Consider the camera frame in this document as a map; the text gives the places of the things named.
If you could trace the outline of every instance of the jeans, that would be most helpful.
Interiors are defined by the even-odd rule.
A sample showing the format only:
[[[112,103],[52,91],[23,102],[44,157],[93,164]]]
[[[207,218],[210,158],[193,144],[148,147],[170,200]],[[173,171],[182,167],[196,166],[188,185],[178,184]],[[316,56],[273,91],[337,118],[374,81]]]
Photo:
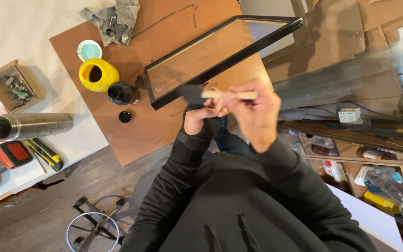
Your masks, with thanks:
[[[252,158],[253,154],[247,142],[240,138],[238,135],[231,134],[227,129],[220,129],[217,136],[214,138],[220,152],[231,153],[244,158]],[[209,158],[214,154],[206,151],[203,155],[204,158]]]

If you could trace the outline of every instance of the hand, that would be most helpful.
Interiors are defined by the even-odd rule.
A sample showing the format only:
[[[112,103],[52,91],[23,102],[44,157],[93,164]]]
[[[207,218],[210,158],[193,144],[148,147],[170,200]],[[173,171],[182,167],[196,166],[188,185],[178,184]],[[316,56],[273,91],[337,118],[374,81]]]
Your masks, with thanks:
[[[209,81],[204,83],[202,88],[204,90],[218,90],[215,87],[208,88]],[[227,113],[227,109],[223,107],[223,99],[206,99],[203,103],[208,106],[207,108],[196,109],[186,112],[184,118],[184,131],[188,135],[196,135],[203,128],[203,119],[212,117],[221,117]]]
[[[257,91],[259,96],[253,101],[243,101],[234,94],[244,91]],[[256,152],[266,152],[276,140],[276,121],[281,98],[261,79],[255,78],[241,86],[230,88],[223,95],[223,100],[237,119],[240,131],[249,139]]]

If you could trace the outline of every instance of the white tabletop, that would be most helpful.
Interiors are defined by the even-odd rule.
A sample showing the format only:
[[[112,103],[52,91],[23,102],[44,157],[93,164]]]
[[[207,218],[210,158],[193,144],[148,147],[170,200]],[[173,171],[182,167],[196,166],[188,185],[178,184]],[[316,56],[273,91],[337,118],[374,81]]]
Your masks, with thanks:
[[[104,2],[104,7],[115,2]],[[64,134],[43,138],[64,159],[65,167],[108,146],[87,105],[66,72],[49,38],[85,20],[79,11],[87,6],[102,7],[87,0],[0,0],[0,67],[17,59],[20,65],[30,66],[46,89],[46,100],[25,113],[73,113],[74,128]],[[14,188],[16,193],[53,175],[47,172],[35,180]]]

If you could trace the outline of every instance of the crumpled cloth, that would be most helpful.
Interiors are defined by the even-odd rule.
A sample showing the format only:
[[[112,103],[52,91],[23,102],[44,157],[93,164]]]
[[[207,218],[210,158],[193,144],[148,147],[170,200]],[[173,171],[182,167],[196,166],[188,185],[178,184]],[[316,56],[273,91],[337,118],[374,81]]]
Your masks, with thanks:
[[[116,5],[112,7],[97,11],[86,7],[80,11],[82,18],[97,26],[104,46],[108,46],[111,42],[129,45],[140,8],[138,0],[115,1]]]

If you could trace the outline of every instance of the person's right hand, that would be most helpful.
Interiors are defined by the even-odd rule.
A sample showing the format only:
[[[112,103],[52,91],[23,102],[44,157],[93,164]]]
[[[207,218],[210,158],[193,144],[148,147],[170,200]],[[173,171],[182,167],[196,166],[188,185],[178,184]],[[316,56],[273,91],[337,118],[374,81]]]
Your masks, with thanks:
[[[258,98],[253,101],[239,100],[235,93],[257,91]],[[281,98],[255,78],[237,87],[232,87],[223,95],[224,106],[231,110],[237,119],[239,129],[258,153],[266,152],[276,140],[276,121],[278,120]]]

